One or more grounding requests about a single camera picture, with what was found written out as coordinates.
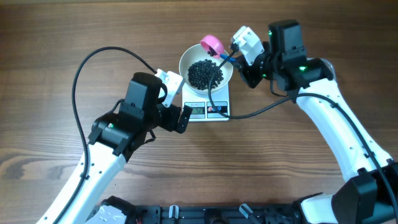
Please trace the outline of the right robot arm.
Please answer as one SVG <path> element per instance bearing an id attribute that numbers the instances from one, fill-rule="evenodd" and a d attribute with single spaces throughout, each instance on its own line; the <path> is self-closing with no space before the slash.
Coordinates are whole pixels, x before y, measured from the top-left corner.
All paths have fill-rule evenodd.
<path id="1" fill-rule="evenodd" d="M 266 42 L 246 26 L 232 37 L 239 71 L 254 88 L 267 79 L 313 121 L 332 150 L 344 185 L 334 194 L 302 199 L 304 223 L 384 223 L 397 218 L 397 162 L 368 134 L 345 102 L 332 64 L 307 56 L 300 24 L 268 26 Z"/>

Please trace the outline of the pink scoop blue handle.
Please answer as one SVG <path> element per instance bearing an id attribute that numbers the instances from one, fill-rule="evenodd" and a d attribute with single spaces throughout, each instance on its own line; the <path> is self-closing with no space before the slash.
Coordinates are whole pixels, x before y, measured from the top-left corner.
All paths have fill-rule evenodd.
<path id="1" fill-rule="evenodd" d="M 228 58 L 223 43 L 213 35 L 208 34 L 204 36 L 200 41 L 200 45 L 210 57 L 215 59 L 222 58 L 223 60 Z"/>

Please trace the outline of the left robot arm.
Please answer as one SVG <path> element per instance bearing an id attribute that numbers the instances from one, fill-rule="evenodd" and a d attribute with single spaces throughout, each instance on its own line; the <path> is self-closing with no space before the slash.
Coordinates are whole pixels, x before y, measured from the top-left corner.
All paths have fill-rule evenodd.
<path id="1" fill-rule="evenodd" d="M 146 136 L 154 128 L 183 133 L 192 110 L 172 101 L 184 83 L 174 72 L 135 73 L 125 98 L 93 123 L 78 165 L 39 223 L 85 223 L 133 152 L 149 142 Z"/>

